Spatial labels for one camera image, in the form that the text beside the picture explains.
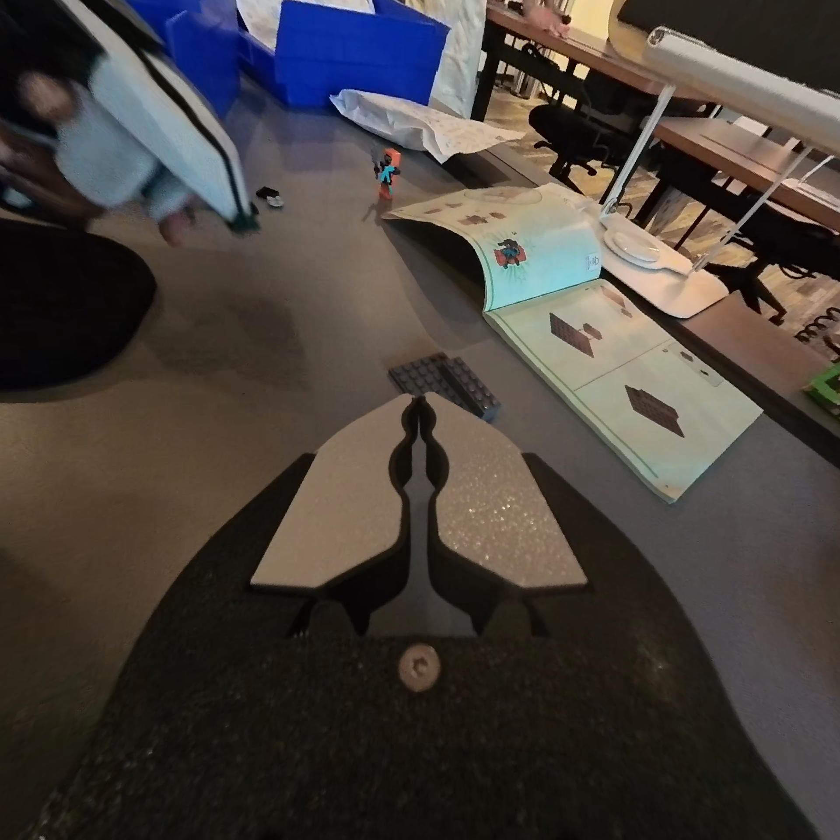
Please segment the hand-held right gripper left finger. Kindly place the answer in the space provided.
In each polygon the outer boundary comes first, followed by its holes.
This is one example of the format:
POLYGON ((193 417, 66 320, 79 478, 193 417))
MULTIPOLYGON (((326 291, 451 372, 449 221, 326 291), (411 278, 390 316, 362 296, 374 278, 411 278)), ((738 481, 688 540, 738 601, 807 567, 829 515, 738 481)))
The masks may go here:
POLYGON ((251 577, 256 589, 322 591, 406 536, 416 399, 399 395, 317 451, 251 577))

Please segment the black textured pad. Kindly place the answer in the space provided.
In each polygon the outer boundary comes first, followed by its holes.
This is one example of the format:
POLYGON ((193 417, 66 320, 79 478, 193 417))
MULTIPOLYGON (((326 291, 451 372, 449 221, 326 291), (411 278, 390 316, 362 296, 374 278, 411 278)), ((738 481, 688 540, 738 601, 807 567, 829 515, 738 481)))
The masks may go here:
POLYGON ((142 258, 109 238, 2 219, 2 393, 63 385, 111 363, 157 289, 142 258))

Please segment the dark desk with wooden edge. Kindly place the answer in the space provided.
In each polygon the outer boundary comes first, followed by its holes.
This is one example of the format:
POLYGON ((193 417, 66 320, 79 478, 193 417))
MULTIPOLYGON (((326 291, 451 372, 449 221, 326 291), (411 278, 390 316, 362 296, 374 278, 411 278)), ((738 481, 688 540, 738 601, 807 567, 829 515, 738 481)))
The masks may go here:
MULTIPOLYGON (((443 168, 463 186, 541 186, 555 180, 503 145, 457 155, 443 168)), ((748 310, 736 295, 724 297, 688 319, 677 319, 633 291, 609 270, 602 277, 629 296, 689 351, 757 403, 767 416, 832 466, 839 468, 839 425, 803 387, 827 363, 792 336, 748 310)))

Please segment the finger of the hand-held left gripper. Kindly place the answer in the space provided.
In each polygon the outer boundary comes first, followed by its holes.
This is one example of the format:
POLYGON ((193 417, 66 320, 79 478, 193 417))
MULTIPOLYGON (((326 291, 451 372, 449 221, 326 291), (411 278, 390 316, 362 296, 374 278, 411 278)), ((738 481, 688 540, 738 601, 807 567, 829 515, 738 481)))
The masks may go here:
POLYGON ((234 142, 192 85, 164 60, 104 47, 88 89, 160 165, 158 194, 188 191, 226 223, 249 214, 249 190, 234 142))
MULTIPOLYGON (((101 12, 94 9, 93 2, 59 2, 59 5, 97 43, 100 51, 91 66, 100 57, 104 47, 130 47, 134 50, 142 50, 157 59, 164 60, 170 67, 178 71, 192 85, 196 93, 202 97, 205 104, 213 111, 219 121, 213 107, 205 100, 199 90, 195 89, 194 85, 171 63, 166 54, 158 50, 157 42, 154 41, 151 48, 146 48, 141 45, 140 37, 150 33, 150 30, 145 28, 143 24, 136 25, 131 16, 127 16, 120 9, 108 3, 105 4, 101 12)), ((65 145, 68 145, 71 138, 81 140, 84 136, 92 136, 99 140, 105 138, 105 132, 107 130, 120 130, 123 131, 128 140, 134 141, 142 151, 146 151, 140 146, 138 141, 117 123, 115 118, 93 100, 88 89, 91 66, 85 84, 83 86, 76 86, 79 102, 76 115, 59 125, 59 142, 64 142, 65 145)), ((249 194, 248 214, 256 214, 249 194)))

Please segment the orange toy brick model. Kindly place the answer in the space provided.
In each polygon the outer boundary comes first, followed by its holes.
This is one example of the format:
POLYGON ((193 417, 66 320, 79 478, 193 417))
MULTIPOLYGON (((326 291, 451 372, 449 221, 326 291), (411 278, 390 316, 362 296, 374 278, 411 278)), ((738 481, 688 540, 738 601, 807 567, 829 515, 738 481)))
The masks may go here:
POLYGON ((401 171, 402 153, 394 148, 386 148, 381 154, 373 154, 374 175, 379 185, 379 198, 390 202, 393 199, 393 187, 401 171))

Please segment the white printed paper bag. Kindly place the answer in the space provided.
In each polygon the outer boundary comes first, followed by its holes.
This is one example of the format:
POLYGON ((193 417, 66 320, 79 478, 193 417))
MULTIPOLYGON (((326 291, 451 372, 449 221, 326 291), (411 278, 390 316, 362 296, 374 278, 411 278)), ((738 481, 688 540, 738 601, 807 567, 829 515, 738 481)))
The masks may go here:
MULTIPOLYGON (((302 1, 304 4, 336 8, 347 12, 375 14, 372 1, 302 1)), ((239 16, 248 32, 273 51, 277 43, 283 1, 236 1, 239 16)))
POLYGON ((341 90, 329 97, 338 113, 363 130, 410 151, 424 151, 438 163, 522 140, 525 132, 462 118, 381 93, 341 90))

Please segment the grey desk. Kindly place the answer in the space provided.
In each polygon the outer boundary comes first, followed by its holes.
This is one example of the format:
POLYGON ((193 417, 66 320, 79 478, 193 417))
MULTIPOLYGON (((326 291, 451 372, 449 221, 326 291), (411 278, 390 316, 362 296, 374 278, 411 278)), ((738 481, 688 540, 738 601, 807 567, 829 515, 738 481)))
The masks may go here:
POLYGON ((838 838, 838 469, 762 415, 668 505, 498 339, 455 266, 380 224, 365 134, 249 83, 228 129, 286 207, 247 238, 201 213, 183 248, 132 212, 103 219, 159 284, 142 330, 85 381, 2 400, 2 838, 83 750, 198 550, 391 400, 388 368, 436 350, 655 565, 763 757, 838 838))

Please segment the small grey toy brick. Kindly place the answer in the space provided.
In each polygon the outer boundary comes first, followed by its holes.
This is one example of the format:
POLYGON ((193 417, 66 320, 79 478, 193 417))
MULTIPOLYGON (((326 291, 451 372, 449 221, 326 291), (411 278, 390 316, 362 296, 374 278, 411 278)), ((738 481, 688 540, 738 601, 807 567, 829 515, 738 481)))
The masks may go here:
POLYGON ((501 406, 498 399, 466 362, 459 357, 445 358, 437 367, 466 410, 489 424, 496 420, 501 406))

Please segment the dark grey toy base plate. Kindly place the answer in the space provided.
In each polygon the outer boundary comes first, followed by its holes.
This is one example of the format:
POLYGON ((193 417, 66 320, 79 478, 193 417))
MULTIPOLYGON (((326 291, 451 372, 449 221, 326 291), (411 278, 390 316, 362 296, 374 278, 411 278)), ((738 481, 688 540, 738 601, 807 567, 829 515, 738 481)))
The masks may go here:
POLYGON ((445 358, 451 357, 443 352, 434 353, 421 359, 392 367, 389 369, 388 375, 400 392, 414 397, 434 393, 466 410, 458 399, 458 396, 452 391, 440 374, 438 363, 445 358))

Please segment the wooden table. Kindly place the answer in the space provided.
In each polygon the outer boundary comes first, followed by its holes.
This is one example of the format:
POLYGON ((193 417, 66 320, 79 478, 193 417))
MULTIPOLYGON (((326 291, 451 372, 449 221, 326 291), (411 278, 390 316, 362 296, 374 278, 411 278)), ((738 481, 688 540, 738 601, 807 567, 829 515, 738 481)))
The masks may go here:
MULTIPOLYGON (((663 119, 656 125, 654 137, 761 193, 796 158, 782 145, 719 119, 663 119)), ((816 224, 839 230, 838 208, 810 195, 780 185, 770 200, 816 224)))
POLYGON ((665 87, 665 83, 650 71, 620 57, 606 41, 588 36, 578 28, 572 28, 566 38, 554 37, 533 27, 502 3, 488 2, 486 6, 481 49, 485 64, 478 75, 471 110, 471 118, 476 121, 482 121, 487 115, 500 65, 519 70, 526 77, 575 100, 580 100, 584 91, 583 80, 574 74, 576 67, 595 70, 649 96, 658 96, 665 87), (548 59, 531 55, 524 48, 508 43, 508 39, 546 48, 550 53, 566 58, 566 67, 549 66, 548 59))

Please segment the building instruction booklet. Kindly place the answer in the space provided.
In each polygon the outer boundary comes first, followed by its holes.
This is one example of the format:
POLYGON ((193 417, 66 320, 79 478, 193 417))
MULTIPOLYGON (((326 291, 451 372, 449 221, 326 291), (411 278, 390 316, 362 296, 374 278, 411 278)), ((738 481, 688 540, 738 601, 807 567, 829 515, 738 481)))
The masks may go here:
POLYGON ((762 415, 602 276, 635 268, 591 199, 556 184, 393 208, 475 252, 482 315, 652 491, 677 501, 762 415))

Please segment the green toy set box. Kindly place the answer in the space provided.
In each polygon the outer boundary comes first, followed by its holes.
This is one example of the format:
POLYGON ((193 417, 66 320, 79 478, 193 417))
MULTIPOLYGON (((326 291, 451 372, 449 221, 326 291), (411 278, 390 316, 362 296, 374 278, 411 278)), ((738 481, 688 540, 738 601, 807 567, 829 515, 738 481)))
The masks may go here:
POLYGON ((839 370, 836 362, 803 386, 802 391, 830 416, 839 419, 839 370))

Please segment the black panel with pale edge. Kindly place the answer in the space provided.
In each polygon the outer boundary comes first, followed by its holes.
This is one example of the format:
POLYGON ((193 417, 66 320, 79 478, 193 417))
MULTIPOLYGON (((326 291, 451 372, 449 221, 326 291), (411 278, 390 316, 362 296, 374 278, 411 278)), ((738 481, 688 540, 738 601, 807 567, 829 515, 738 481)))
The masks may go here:
POLYGON ((614 2, 612 38, 673 29, 732 58, 815 90, 839 92, 838 1, 614 2))

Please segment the black office chair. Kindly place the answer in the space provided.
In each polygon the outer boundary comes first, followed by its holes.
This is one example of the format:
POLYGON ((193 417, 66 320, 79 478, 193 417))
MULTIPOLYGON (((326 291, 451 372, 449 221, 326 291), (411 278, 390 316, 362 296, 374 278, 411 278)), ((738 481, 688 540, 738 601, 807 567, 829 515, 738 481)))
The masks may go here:
POLYGON ((621 133, 606 128, 557 103, 546 103, 533 108, 528 122, 540 137, 534 149, 545 149, 556 154, 549 168, 549 175, 563 186, 583 194, 571 178, 572 167, 580 166, 588 175, 596 175, 591 163, 597 163, 613 172, 621 171, 634 142, 621 133))
POLYGON ((738 292, 748 308, 790 333, 817 335, 838 323, 838 235, 818 228, 791 243, 758 245, 736 238, 751 260, 712 262, 707 270, 738 292))

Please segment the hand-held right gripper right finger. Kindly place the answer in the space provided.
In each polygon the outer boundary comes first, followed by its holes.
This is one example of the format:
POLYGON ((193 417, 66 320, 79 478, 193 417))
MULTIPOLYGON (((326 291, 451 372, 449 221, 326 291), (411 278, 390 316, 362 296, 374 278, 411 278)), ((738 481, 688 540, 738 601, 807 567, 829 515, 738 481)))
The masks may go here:
POLYGON ((435 393, 424 398, 423 435, 437 538, 444 550, 520 591, 587 586, 518 446, 435 393))

